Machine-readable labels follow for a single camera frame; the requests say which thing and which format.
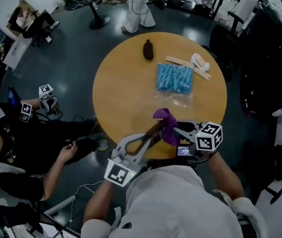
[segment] white cloth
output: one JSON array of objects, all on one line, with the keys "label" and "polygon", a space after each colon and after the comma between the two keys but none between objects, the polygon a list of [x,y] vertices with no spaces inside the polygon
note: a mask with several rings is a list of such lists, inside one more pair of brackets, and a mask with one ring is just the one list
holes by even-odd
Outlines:
[{"label": "white cloth", "polygon": [[129,11],[125,21],[125,27],[128,32],[137,32],[139,25],[144,25],[145,27],[155,26],[151,11],[145,1],[128,0]]},{"label": "white cloth", "polygon": [[24,27],[27,27],[26,30],[28,30],[28,29],[30,28],[31,24],[33,24],[34,20],[31,19],[30,15],[28,15],[28,17],[26,17],[26,13],[27,13],[27,12],[24,11],[24,12],[23,12],[23,15],[24,15],[23,17],[17,17],[16,23],[17,23],[17,25],[18,25],[19,27],[22,27],[23,22],[24,22],[25,19],[26,19],[26,23],[25,23]]},{"label": "white cloth", "polygon": [[[250,200],[249,208],[257,211]],[[127,191],[126,214],[110,234],[111,226],[89,220],[82,238],[242,238],[236,215],[208,194],[189,167],[169,166],[140,175]]]}]

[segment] chair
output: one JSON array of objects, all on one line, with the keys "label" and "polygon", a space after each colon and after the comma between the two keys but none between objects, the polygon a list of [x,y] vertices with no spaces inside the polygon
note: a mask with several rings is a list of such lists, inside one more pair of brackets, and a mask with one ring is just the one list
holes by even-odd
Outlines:
[{"label": "chair", "polygon": [[216,62],[225,80],[230,82],[232,80],[232,74],[229,65],[231,62],[234,64],[241,62],[242,53],[242,45],[235,32],[238,22],[243,24],[244,21],[231,11],[228,12],[228,15],[234,18],[231,30],[228,30],[224,26],[217,25],[211,32],[210,47],[203,46],[203,48],[217,56]]},{"label": "chair", "polygon": [[[34,15],[35,18],[37,18],[37,15],[36,15],[37,12],[38,12],[38,10],[32,12],[32,16]],[[33,38],[32,46],[34,46],[34,42],[36,41],[37,42],[37,47],[40,47],[40,39],[41,39],[41,37],[43,37],[41,35],[41,33],[38,33],[35,36],[30,36],[30,34],[28,34],[27,31],[26,31],[26,27],[25,28],[21,28],[20,26],[18,26],[17,23],[15,22],[15,19],[10,18],[10,20],[8,22],[11,24],[10,27],[9,27],[11,30],[21,33],[25,39]]]}]

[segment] round wooden table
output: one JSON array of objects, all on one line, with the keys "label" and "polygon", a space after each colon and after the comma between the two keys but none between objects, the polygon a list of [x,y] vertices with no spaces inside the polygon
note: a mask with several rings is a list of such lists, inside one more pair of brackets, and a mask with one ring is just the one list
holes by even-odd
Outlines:
[{"label": "round wooden table", "polygon": [[[147,39],[153,43],[152,61],[147,61],[142,52]],[[208,73],[212,77],[206,81],[193,74],[191,105],[182,107],[171,100],[158,99],[158,63],[170,63],[165,61],[166,56],[190,61],[194,53],[210,63]],[[176,119],[221,123],[227,104],[226,84],[212,56],[199,44],[183,36],[162,32],[140,34],[115,47],[97,71],[92,94],[100,125],[116,143],[125,136],[149,130],[156,124],[152,116],[160,108],[168,108]],[[139,143],[134,143],[129,151],[135,150]],[[175,147],[162,140],[145,154],[150,159],[175,156]]]}]

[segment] white cable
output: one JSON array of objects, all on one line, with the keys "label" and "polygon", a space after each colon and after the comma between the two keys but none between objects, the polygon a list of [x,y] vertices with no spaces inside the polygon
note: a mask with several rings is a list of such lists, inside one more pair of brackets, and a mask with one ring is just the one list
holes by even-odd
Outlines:
[{"label": "white cable", "polygon": [[[96,182],[96,183],[86,183],[86,184],[83,184],[83,185],[81,185],[81,186],[78,187],[77,191],[75,192],[75,194],[74,194],[73,196],[75,196],[75,195],[78,193],[78,191],[79,191],[79,189],[80,189],[81,187],[85,187],[86,189],[90,190],[92,193],[95,193],[95,191],[91,190],[90,188],[88,188],[88,187],[86,187],[86,186],[87,186],[87,185],[96,185],[96,184],[101,183],[101,182],[102,182],[102,180],[100,180],[99,182]],[[71,202],[71,214],[70,214],[70,220],[69,220],[69,222],[70,222],[70,229],[71,229],[71,224],[72,224],[72,214],[73,214],[73,208],[72,208],[72,207],[73,207],[74,201]]]}]

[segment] person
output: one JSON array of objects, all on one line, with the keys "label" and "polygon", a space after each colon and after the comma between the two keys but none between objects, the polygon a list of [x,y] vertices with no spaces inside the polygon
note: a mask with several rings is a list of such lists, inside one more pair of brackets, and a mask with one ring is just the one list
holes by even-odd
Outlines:
[{"label": "person", "polygon": [[121,27],[123,33],[137,32],[139,25],[144,27],[155,26],[151,11],[146,5],[146,0],[127,0],[129,11],[124,26]]},{"label": "person", "polygon": [[[21,102],[31,104],[33,110],[40,109],[39,99]],[[107,149],[106,140],[77,140],[92,132],[96,125],[93,119],[82,122],[35,119],[24,123],[12,115],[9,103],[0,104],[0,108],[6,114],[0,118],[0,163],[25,171],[0,172],[0,188],[12,196],[46,200],[52,196],[64,165],[77,162],[96,149]]]},{"label": "person", "polygon": [[19,27],[22,29],[26,28],[30,37],[33,38],[36,34],[41,33],[48,43],[51,42],[52,39],[50,38],[49,33],[43,30],[43,23],[46,21],[51,30],[59,24],[59,21],[55,21],[47,12],[42,13],[33,20],[29,8],[26,11],[23,11],[21,7],[16,8],[12,18],[13,20],[16,18],[15,22]]},{"label": "person", "polygon": [[[81,238],[266,237],[264,219],[219,152],[208,166],[218,188],[212,194],[187,166],[160,167],[139,175],[127,190],[126,214],[114,231],[104,219],[116,185],[104,180],[86,205]],[[234,212],[244,212],[248,218],[241,216],[242,220],[252,221],[252,226],[246,225],[249,234],[243,236],[244,226]]]}]

